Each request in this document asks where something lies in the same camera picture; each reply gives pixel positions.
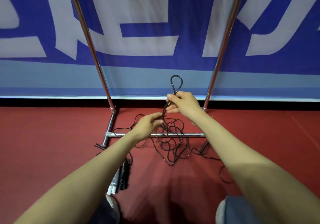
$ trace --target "person's right hand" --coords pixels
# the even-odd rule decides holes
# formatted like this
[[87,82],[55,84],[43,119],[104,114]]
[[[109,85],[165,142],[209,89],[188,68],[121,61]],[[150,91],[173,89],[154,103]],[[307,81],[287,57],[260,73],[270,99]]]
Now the person's right hand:
[[176,96],[173,94],[167,95],[167,101],[171,101],[171,105],[166,108],[167,113],[180,112],[183,116],[194,120],[200,112],[203,113],[197,99],[191,92],[178,91]]

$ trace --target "banner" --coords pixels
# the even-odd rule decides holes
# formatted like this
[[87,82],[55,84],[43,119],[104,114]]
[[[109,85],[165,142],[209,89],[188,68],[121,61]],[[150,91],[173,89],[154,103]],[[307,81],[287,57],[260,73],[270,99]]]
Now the banner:
[[[206,95],[234,0],[79,1],[113,98]],[[242,0],[213,99],[320,99],[319,8]],[[104,96],[71,0],[0,0],[0,96]]]

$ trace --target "person's left hand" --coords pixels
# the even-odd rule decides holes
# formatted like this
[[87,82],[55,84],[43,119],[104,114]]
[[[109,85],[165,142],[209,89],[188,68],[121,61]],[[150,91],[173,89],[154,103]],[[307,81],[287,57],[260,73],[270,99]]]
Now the person's left hand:
[[134,133],[137,141],[142,141],[148,138],[152,132],[163,123],[160,118],[162,113],[153,113],[142,117],[137,125],[130,131]]

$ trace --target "forearm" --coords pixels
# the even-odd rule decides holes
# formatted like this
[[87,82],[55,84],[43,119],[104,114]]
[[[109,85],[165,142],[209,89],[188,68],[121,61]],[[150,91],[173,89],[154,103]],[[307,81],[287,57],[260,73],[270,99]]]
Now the forearm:
[[87,223],[136,143],[129,132],[51,188],[16,223]]
[[205,133],[261,220],[319,222],[320,201],[302,183],[242,143],[207,114],[198,113],[192,120]]

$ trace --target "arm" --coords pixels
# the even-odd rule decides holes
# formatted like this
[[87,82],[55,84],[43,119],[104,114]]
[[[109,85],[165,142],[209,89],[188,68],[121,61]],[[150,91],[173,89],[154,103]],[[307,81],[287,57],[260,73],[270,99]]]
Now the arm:
[[57,183],[15,223],[87,223],[129,151],[162,124],[155,120],[161,115],[141,118],[133,130]]
[[167,113],[180,111],[204,132],[261,222],[320,223],[320,200],[306,186],[203,112],[191,93],[177,96],[168,95]]

